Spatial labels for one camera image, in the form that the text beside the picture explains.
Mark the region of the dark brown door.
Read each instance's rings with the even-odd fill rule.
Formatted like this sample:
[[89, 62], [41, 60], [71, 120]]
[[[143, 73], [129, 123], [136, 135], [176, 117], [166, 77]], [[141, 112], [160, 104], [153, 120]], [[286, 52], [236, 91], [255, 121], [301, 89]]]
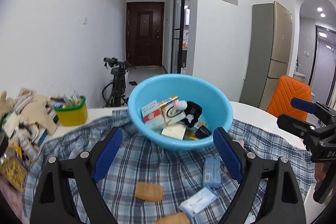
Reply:
[[126, 4], [126, 60], [134, 66], [162, 66], [163, 2]]

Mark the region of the white cream box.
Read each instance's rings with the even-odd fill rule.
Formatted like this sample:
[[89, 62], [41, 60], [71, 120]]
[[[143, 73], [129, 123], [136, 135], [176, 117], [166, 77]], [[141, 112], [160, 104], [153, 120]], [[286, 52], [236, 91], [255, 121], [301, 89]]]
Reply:
[[173, 139], [182, 140], [186, 131], [186, 125], [182, 121], [185, 118], [186, 114], [184, 111], [181, 111], [174, 115], [167, 112], [165, 114], [166, 125], [163, 128], [161, 135]]

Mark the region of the white blue tissue pack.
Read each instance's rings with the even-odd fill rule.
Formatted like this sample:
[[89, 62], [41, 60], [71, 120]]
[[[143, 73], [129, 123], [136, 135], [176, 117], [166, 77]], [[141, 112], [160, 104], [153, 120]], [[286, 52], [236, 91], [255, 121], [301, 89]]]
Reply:
[[215, 192], [207, 187], [204, 187], [187, 200], [184, 200], [179, 205], [179, 210], [188, 218], [193, 218], [217, 199], [218, 195]]

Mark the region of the gold snack bag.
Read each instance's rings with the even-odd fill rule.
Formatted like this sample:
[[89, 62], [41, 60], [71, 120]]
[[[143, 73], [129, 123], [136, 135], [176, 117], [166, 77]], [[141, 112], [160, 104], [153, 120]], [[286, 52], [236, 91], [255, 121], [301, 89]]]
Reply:
[[18, 192], [23, 192], [27, 171], [16, 158], [1, 158], [1, 174]]

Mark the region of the grey refrigerator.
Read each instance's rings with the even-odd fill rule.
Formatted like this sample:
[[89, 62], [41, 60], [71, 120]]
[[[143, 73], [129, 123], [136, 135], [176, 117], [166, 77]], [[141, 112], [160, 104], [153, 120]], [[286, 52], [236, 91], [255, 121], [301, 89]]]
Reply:
[[266, 110], [291, 49], [292, 15], [278, 2], [252, 6], [251, 43], [240, 102]]

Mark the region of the blue plaid cloth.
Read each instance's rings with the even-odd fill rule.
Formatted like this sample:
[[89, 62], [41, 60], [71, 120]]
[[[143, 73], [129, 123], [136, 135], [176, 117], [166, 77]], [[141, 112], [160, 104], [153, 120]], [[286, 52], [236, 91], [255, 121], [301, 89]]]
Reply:
[[[90, 151], [113, 126], [123, 131], [122, 145], [107, 176], [97, 186], [118, 223], [155, 223], [159, 218], [176, 213], [184, 200], [203, 188], [205, 159], [221, 160], [215, 147], [169, 151], [141, 135], [128, 116], [102, 117], [43, 145], [38, 159], [30, 167], [22, 194], [23, 213], [28, 219], [31, 218], [38, 180], [48, 159], [52, 156], [60, 160], [73, 159], [84, 150]], [[281, 156], [287, 157], [305, 200], [315, 180], [311, 153], [242, 119], [234, 119], [228, 134], [232, 139], [243, 140], [244, 148], [260, 158], [277, 160]], [[153, 203], [135, 198], [135, 187], [140, 181], [162, 186], [163, 200]], [[191, 223], [218, 223], [238, 186], [225, 171], [221, 171], [221, 185], [215, 190], [218, 199], [197, 214]]]

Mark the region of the black fluffy hair scrunchie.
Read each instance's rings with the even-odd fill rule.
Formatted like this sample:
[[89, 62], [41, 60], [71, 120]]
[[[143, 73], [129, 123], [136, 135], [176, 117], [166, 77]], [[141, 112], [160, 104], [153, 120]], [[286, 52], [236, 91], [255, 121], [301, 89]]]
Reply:
[[188, 128], [194, 127], [198, 123], [199, 117], [202, 115], [203, 109], [194, 102], [187, 101], [187, 108], [183, 111], [186, 117], [181, 122]]

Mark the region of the brown sponge pad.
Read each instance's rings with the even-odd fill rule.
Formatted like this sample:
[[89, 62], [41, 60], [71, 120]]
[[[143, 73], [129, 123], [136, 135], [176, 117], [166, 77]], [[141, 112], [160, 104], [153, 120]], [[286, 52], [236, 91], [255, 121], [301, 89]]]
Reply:
[[140, 181], [134, 195], [136, 198], [149, 202], [160, 202], [163, 199], [163, 187], [157, 184]]

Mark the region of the black bicycle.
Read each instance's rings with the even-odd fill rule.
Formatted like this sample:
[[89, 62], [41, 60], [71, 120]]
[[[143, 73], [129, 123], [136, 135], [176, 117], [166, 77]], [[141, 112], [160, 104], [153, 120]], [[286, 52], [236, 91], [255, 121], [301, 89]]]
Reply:
[[104, 57], [104, 67], [110, 68], [113, 79], [102, 90], [102, 99], [105, 107], [121, 107], [128, 104], [126, 98], [126, 73], [129, 69], [135, 69], [128, 61], [119, 61], [117, 58]]

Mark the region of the black small box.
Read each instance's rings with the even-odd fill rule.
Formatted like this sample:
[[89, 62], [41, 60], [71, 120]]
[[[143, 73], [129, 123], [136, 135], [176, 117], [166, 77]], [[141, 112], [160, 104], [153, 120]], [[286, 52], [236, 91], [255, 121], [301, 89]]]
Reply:
[[204, 139], [204, 138], [210, 137], [211, 135], [212, 135], [212, 132], [206, 126], [201, 126], [195, 132], [195, 136], [198, 139]]

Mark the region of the light blue soap bar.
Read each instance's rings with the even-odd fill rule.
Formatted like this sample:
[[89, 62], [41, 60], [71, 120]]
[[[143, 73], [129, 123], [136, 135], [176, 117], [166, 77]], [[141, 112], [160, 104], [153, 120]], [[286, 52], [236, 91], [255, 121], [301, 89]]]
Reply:
[[203, 166], [203, 186], [218, 189], [221, 186], [221, 163], [217, 158], [207, 158]]

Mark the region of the yellow green plastic bin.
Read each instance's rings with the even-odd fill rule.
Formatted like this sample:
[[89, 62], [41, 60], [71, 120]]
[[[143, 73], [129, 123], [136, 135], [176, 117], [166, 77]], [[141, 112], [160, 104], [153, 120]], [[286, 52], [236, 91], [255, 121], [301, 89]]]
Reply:
[[60, 124], [63, 126], [78, 126], [85, 124], [88, 119], [88, 110], [86, 105], [86, 97], [80, 97], [79, 105], [67, 108], [54, 108]]

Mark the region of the blue plastic basin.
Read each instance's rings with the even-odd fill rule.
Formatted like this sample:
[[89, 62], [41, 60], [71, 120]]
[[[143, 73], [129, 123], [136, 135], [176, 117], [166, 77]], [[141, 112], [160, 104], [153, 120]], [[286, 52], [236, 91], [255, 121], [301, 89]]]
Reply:
[[170, 96], [191, 101], [202, 107], [201, 121], [213, 132], [222, 127], [228, 131], [233, 122], [233, 110], [225, 94], [212, 84], [188, 75], [164, 74], [151, 77], [139, 83], [131, 92], [128, 113], [138, 132], [170, 151], [201, 150], [212, 147], [213, 137], [202, 140], [177, 140], [162, 136], [149, 129], [143, 122], [141, 108], [153, 100], [161, 102]]

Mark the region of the orange brown sponge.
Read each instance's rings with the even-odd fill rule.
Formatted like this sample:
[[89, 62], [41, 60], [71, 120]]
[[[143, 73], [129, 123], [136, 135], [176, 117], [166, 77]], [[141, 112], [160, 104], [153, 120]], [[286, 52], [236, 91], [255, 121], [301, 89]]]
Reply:
[[190, 224], [190, 220], [180, 211], [167, 217], [160, 218], [157, 220], [156, 224]]

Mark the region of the red silver cigarette pack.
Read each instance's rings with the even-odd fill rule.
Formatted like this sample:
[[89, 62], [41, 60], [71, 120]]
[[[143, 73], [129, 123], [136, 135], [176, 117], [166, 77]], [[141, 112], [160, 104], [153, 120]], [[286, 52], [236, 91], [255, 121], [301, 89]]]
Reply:
[[141, 108], [141, 114], [147, 128], [155, 132], [161, 132], [166, 127], [165, 118], [156, 100], [143, 106]]

